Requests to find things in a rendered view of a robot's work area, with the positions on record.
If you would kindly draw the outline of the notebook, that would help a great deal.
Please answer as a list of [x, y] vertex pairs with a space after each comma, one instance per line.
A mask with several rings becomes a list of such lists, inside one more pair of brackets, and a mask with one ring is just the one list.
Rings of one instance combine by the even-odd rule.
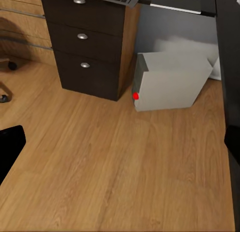
[[150, 6], [201, 15], [200, 0], [151, 0]]

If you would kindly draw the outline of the swivel chair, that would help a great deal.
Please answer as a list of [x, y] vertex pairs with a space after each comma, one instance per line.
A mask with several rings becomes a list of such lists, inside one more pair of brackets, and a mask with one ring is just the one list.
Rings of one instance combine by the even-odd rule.
[[[6, 57], [6, 58], [0, 58], [0, 62], [5, 62], [7, 61], [8, 62], [8, 67], [11, 69], [11, 70], [14, 70], [15, 67], [17, 66], [16, 63], [14, 62], [10, 62], [9, 58]], [[0, 103], [3, 103], [3, 102], [8, 102], [8, 97], [4, 94], [2, 95], [0, 93]]]

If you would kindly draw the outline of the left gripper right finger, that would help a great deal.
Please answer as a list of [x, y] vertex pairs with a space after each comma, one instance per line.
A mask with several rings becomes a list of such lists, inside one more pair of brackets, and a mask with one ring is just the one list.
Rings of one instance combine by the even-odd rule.
[[240, 126], [229, 125], [227, 127], [224, 143], [240, 165]]

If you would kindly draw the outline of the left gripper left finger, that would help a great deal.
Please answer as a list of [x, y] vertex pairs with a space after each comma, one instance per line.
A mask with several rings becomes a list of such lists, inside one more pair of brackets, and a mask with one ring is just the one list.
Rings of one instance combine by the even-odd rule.
[[0, 185], [26, 144], [21, 125], [0, 130]]

